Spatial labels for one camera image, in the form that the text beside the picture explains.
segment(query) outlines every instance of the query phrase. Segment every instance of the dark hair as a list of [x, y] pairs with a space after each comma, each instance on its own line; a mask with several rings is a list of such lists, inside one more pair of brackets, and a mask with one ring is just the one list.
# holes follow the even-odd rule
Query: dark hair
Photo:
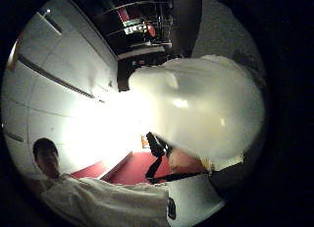
[[41, 149], [53, 150], [59, 156], [58, 149], [57, 149], [55, 143], [53, 143], [52, 141], [50, 141], [47, 138], [42, 138], [42, 139], [37, 140], [32, 146], [32, 153], [33, 153], [35, 160], [37, 159], [38, 151]]

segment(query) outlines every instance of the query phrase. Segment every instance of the light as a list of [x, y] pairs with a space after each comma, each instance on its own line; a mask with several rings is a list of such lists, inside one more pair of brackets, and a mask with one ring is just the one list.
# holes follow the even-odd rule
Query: light
[[187, 108], [188, 103], [186, 99], [176, 98], [173, 101], [174, 105], [179, 108]]
[[221, 118], [220, 119], [220, 124], [225, 127], [226, 126], [226, 123], [225, 123], [225, 119], [224, 118]]

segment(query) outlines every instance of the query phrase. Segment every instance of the bright light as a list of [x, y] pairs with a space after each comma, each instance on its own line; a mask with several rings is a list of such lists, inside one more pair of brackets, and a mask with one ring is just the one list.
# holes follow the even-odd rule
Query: bright light
[[220, 119], [220, 124], [224, 127], [224, 126], [226, 126], [226, 124], [225, 124], [225, 119], [224, 118], [221, 118]]
[[175, 106], [177, 106], [179, 108], [187, 108], [187, 106], [188, 106], [186, 99], [176, 98], [176, 99], [174, 99], [173, 102], [174, 102]]
[[14, 56], [16, 54], [16, 48], [17, 48], [17, 42], [15, 42], [15, 44], [13, 45], [13, 48], [11, 50], [10, 56], [9, 56], [9, 60], [7, 63], [7, 67], [13, 66], [14, 62]]

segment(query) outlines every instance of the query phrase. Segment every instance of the white wall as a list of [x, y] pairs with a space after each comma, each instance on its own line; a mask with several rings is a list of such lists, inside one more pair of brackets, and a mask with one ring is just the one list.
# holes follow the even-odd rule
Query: white wall
[[[118, 93], [117, 60], [88, 22], [67, 0], [52, 0], [45, 8], [51, 10], [49, 17], [62, 28], [62, 35], [35, 15], [23, 33], [21, 54], [94, 96], [105, 100]], [[132, 149], [128, 140], [121, 140], [123, 125], [116, 123], [106, 103], [58, 85], [20, 61], [4, 74], [1, 104], [5, 129], [23, 140], [6, 136], [10, 153], [30, 178], [41, 174], [31, 150], [42, 137], [57, 145], [61, 170], [67, 173], [101, 159], [112, 167]]]

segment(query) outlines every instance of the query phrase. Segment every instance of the person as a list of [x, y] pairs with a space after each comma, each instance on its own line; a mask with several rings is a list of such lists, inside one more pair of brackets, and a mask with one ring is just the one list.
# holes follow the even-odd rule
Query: person
[[[123, 186], [62, 174], [58, 149], [46, 138], [34, 143], [33, 156], [47, 178], [40, 180], [35, 189], [32, 186], [32, 190], [69, 222], [77, 226], [169, 226], [166, 183]], [[178, 158], [183, 157], [181, 169]], [[188, 160], [187, 154], [175, 148], [169, 160], [172, 173], [187, 172], [188, 167], [197, 163], [195, 158]]]

